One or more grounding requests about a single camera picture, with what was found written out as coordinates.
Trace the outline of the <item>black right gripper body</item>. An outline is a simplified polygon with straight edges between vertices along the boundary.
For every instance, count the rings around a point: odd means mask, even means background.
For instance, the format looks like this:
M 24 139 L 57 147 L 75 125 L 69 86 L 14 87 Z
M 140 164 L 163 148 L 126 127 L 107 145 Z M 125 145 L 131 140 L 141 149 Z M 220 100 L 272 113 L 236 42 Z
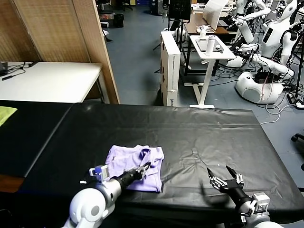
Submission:
M 219 191 L 230 196 L 236 207 L 241 207 L 248 202 L 248 195 L 243 191 L 244 183 L 237 183 L 236 180 L 226 180 L 225 185 L 221 185 Z

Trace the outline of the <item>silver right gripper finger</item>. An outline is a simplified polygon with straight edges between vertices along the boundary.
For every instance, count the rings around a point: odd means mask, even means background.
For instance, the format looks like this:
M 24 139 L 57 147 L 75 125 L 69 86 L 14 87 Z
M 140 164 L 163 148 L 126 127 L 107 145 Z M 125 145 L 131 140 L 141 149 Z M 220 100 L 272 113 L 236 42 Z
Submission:
M 225 182 L 221 178 L 216 177 L 209 168 L 207 168 L 207 172 L 208 172 L 208 176 L 210 179 L 210 184 L 212 186 L 217 187 L 217 188 L 225 186 Z
M 237 184 L 243 184 L 243 176 L 240 173 L 237 173 L 233 168 L 226 165 L 226 169 L 230 175 L 236 180 Z

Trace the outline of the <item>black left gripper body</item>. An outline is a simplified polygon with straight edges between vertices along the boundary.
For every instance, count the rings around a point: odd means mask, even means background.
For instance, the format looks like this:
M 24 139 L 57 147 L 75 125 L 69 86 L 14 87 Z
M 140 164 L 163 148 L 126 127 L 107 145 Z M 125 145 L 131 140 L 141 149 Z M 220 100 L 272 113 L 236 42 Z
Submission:
M 142 171 L 138 168 L 125 171 L 122 175 L 120 175 L 120 185 L 122 188 L 127 188 L 134 181 L 141 180 L 142 177 Z

